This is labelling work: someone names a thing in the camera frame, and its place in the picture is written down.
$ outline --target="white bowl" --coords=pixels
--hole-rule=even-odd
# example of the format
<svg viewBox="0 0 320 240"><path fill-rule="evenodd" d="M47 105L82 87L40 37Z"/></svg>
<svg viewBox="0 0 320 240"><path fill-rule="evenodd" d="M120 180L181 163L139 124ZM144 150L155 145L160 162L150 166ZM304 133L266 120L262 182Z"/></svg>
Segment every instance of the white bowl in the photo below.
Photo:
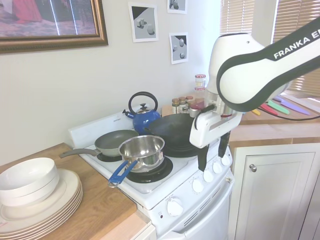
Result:
<svg viewBox="0 0 320 240"><path fill-rule="evenodd" d="M0 199L19 198L43 188L58 174L55 161L40 157L21 162L0 174Z"/></svg>
<svg viewBox="0 0 320 240"><path fill-rule="evenodd" d="M44 187L40 188L38 191L21 197L1 198L0 202L8 207L21 207L40 203L47 197L49 197L50 194L55 190L59 182L59 179L60 177L57 173L51 182L49 182Z"/></svg>

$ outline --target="kitchen knife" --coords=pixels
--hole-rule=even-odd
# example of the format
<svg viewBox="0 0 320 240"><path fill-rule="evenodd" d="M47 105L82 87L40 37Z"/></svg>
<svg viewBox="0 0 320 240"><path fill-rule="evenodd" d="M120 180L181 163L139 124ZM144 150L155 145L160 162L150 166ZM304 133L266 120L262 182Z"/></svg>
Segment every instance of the kitchen knife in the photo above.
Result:
<svg viewBox="0 0 320 240"><path fill-rule="evenodd" d="M311 115L310 112L304 110L304 109L301 108L301 107L298 107L297 105L295 105L295 104L293 104L293 103L291 103L291 102L288 102L288 101L284 100L284 99L281 98L281 97L276 96L276 97L273 98L273 100L275 100L275 101L277 101L277 102L280 102L280 104L281 104L282 106L285 106L286 108L291 109L291 110L293 110L293 111L296 111L296 112L298 112L298 113L301 113L301 114L304 114L304 115Z"/></svg>
<svg viewBox="0 0 320 240"><path fill-rule="evenodd" d="M261 112L258 109L254 109L251 112L253 112L255 115L258 115L258 116L261 115Z"/></svg>
<svg viewBox="0 0 320 240"><path fill-rule="evenodd" d="M280 106L276 103L274 103L273 101L269 100L267 105L275 110L277 110L278 112L280 113L283 113L283 114L287 114L289 115L290 114L290 111L286 108L284 108L283 106Z"/></svg>
<svg viewBox="0 0 320 240"><path fill-rule="evenodd" d="M273 108L269 107L267 104L263 103L260 108L262 108L263 110L266 110L267 112L271 113L271 114L274 114L274 115L277 115L278 116L278 113L273 110Z"/></svg>

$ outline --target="pan handle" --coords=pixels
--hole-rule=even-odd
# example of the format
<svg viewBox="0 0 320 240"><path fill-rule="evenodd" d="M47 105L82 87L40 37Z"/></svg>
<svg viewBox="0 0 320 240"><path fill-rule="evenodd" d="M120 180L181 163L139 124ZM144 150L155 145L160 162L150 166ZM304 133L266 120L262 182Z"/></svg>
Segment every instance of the pan handle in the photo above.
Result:
<svg viewBox="0 0 320 240"><path fill-rule="evenodd" d="M116 188L119 184L122 183L122 181L126 178L126 176L130 173L130 171L135 167L135 165L138 163L137 160L135 160L131 165L124 171L122 175L118 175L120 171L128 164L128 161L124 161L112 174L112 176L109 178L108 186L110 188Z"/></svg>
<svg viewBox="0 0 320 240"><path fill-rule="evenodd" d="M101 151L98 150L91 150L91 149L86 149L86 148L79 148L79 149L73 149L71 151L66 151L64 153L60 154L60 158L63 159L65 157L71 156L71 155L78 155L78 154L90 154L92 156L97 156L100 154Z"/></svg>
<svg viewBox="0 0 320 240"><path fill-rule="evenodd" d="M153 109L153 111L157 111L157 109L158 109L158 100L156 99L156 97L153 94L151 94L150 92L139 91L136 94L132 95L132 97L129 100L129 110L133 115L136 115L137 113L132 109L131 102L136 96L146 96L146 97L151 98L154 101L154 109Z"/></svg>
<svg viewBox="0 0 320 240"><path fill-rule="evenodd" d="M143 130L145 130L147 133L149 133L149 134L152 134L152 135L155 135L156 136L156 134L154 134L149 128L147 128L147 127L144 127L143 128Z"/></svg>

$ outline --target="control panel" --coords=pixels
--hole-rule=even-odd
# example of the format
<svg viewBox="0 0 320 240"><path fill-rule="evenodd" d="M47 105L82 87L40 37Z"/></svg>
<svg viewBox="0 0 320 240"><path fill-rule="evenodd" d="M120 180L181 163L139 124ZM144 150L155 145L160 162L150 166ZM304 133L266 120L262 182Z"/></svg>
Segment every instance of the control panel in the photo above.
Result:
<svg viewBox="0 0 320 240"><path fill-rule="evenodd" d="M204 172L197 170L188 180L156 205L148 214L152 216L152 224L156 226L160 234L163 225L172 225L182 221L185 214L199 211L204 205L204 200L212 198L217 189L226 182L226 175L231 174L230 165L232 156L229 148L223 158L218 157L218 148L214 152L208 152L206 169Z"/></svg>

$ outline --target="white cabinet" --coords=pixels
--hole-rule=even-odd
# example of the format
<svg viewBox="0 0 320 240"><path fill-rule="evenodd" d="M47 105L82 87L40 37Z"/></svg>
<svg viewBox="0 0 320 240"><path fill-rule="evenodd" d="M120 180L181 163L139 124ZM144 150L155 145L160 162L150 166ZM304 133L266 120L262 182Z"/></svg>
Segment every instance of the white cabinet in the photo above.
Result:
<svg viewBox="0 0 320 240"><path fill-rule="evenodd" d="M298 240L320 170L319 150L319 143L236 148L229 240Z"/></svg>
<svg viewBox="0 0 320 240"><path fill-rule="evenodd" d="M320 240L320 178L315 184L299 240Z"/></svg>

